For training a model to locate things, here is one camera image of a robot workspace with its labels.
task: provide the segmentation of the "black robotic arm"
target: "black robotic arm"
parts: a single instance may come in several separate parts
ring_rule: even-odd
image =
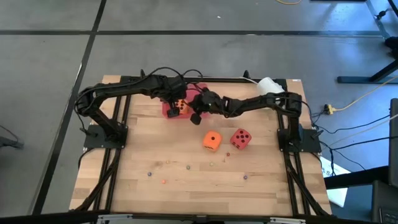
[[[302,111],[302,97],[296,93],[268,93],[246,100],[239,100],[226,96],[221,98],[217,93],[207,88],[194,86],[200,92],[200,94],[194,97],[193,101],[188,103],[195,112],[191,117],[191,121],[194,124],[200,124],[200,115],[204,112],[222,114],[226,118],[232,118],[246,111],[271,108],[282,115],[286,115],[289,119],[288,128],[278,130],[279,144],[283,144],[283,146],[280,146],[281,149],[286,151],[301,151],[299,148],[309,146],[305,145],[302,147],[303,140],[308,139],[309,134],[316,134],[316,131],[313,130],[303,130],[299,123]],[[100,83],[84,89],[76,100],[76,112],[82,116],[89,116],[98,124],[98,126],[91,125],[86,132],[85,147],[106,147],[106,145],[109,145],[107,144],[109,142],[113,142],[118,146],[124,146],[127,127],[115,119],[109,119],[100,110],[100,106],[105,99],[134,94],[160,98],[161,101],[170,105],[167,115],[169,118],[172,118],[178,116],[180,112],[179,108],[174,105],[174,102],[184,99],[187,89],[187,83],[182,75],[166,77],[164,75],[152,74],[143,75],[141,78],[128,82]]]

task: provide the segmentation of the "red die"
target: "red die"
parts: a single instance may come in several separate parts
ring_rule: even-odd
[[[246,130],[239,128],[229,141],[232,145],[242,150],[247,146],[250,140],[251,135]]]

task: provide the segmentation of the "dice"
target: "dice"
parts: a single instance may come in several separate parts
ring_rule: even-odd
[[[205,138],[203,139],[203,146],[210,151],[217,151],[218,146],[221,144],[222,137],[219,133],[215,131],[207,132]]]
[[[180,109],[180,114],[187,114],[190,111],[190,107],[185,104],[184,100],[178,100],[175,102],[175,106]]]
[[[238,128],[229,141],[233,146],[242,150],[247,146],[250,140],[251,135],[246,130]]]

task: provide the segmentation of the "white object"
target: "white object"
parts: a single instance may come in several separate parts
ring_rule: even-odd
[[[260,95],[265,95],[267,93],[282,93],[284,89],[271,78],[265,77],[257,84],[257,91]]]
[[[323,177],[329,177],[331,175],[331,166],[330,166],[330,161],[323,158],[322,156],[320,157],[322,161],[322,174]],[[350,171],[340,167],[339,165],[334,165],[335,167],[335,174],[340,175],[340,174],[349,174]],[[347,195],[347,188],[343,189],[332,189],[332,190],[327,190],[326,191],[328,194],[329,201],[335,203],[336,205],[340,206],[341,208],[344,207],[344,203],[346,201],[346,195]]]

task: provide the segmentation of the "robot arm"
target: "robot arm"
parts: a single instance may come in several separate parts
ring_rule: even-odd
[[[186,97],[187,84],[183,76],[166,77],[164,75],[147,75],[136,80],[122,83],[97,84],[84,89],[75,103],[75,110],[82,116],[89,116],[103,128],[106,141],[118,141],[124,126],[116,120],[109,119],[101,110],[102,102],[111,97],[142,94],[151,98],[160,98],[170,105],[167,112],[169,118],[179,115],[179,108],[174,102]],[[245,111],[259,108],[272,108],[289,118],[289,138],[301,140],[299,117],[301,115],[301,96],[296,93],[268,93],[266,95],[246,100],[221,98],[207,88],[198,89],[200,92],[189,103],[194,110],[191,121],[200,124],[200,114],[204,112],[222,114],[226,118],[241,115]]]

